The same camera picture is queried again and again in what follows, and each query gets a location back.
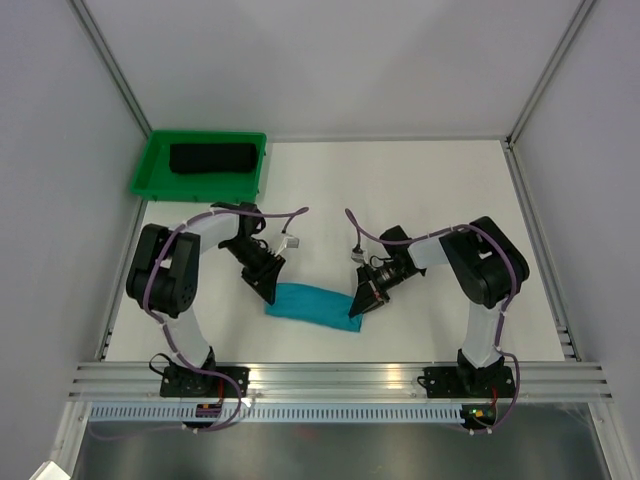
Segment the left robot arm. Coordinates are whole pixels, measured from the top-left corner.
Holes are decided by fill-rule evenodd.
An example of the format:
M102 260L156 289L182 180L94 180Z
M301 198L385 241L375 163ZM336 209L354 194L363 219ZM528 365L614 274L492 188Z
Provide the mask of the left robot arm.
M126 294L155 321L169 358L186 369L183 383L195 395L209 395L218 384L215 353L193 308L200 259L211 249L228 251L241 266L241 279L274 304L285 259L255 237L269 217L253 203L219 202L173 228L150 223L140 232Z

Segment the teal t shirt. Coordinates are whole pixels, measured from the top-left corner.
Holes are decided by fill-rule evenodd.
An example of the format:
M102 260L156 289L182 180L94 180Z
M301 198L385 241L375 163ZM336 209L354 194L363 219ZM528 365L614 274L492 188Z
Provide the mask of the teal t shirt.
M353 298L343 293L300 283L279 283L276 301L265 306L265 314L359 333L363 315L349 316L352 303Z

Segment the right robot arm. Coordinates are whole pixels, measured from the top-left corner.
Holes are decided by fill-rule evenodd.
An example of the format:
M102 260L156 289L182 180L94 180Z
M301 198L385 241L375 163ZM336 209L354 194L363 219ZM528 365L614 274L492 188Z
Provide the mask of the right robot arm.
M433 266L448 265L469 300L466 336L449 379L465 397L487 396L494 388L513 395L500 342L506 311L530 268L494 220L482 216L417 238L395 225L376 237L359 225L351 210L345 213L357 232L352 254L360 262L349 316L384 306L390 302L390 289L417 274L424 276Z

